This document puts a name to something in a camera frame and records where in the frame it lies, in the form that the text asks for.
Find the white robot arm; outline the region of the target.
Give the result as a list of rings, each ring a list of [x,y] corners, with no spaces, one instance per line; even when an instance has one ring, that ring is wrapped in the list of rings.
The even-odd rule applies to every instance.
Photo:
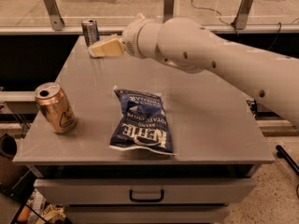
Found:
[[[212,72],[295,126],[299,125],[299,60],[220,38],[199,23],[173,18],[131,22],[122,37],[88,47],[93,57],[128,53],[189,74]]]

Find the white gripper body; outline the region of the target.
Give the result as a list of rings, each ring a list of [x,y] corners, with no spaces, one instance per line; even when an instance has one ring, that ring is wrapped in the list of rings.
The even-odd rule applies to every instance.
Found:
[[[158,33],[162,25],[148,19],[131,22],[122,32],[125,51],[134,57],[155,59]]]

